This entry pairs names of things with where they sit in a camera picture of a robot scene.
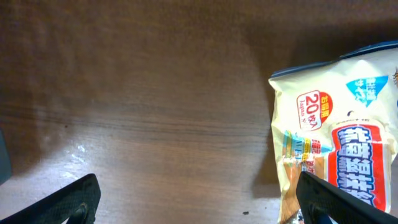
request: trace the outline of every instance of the blue label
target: blue label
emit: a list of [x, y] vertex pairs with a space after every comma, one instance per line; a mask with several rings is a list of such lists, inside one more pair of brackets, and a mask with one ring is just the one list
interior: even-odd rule
[[374, 206], [375, 195], [370, 130], [349, 127], [337, 132], [338, 188]]
[[348, 89], [355, 100], [368, 107], [383, 89], [388, 81], [388, 75], [375, 78], [360, 78], [347, 83]]

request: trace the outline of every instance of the wooden table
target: wooden table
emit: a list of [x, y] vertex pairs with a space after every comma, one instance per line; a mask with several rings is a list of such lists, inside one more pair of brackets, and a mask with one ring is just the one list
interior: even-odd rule
[[0, 218], [93, 172], [96, 223], [275, 223], [267, 79], [398, 38], [395, 1], [11, 1], [0, 12], [14, 169]]

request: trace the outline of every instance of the white snack bag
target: white snack bag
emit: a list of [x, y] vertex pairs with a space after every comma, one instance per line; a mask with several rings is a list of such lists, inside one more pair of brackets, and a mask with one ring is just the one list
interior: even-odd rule
[[389, 212], [398, 140], [398, 41], [275, 72], [272, 118], [279, 223], [303, 223], [295, 195], [309, 171]]

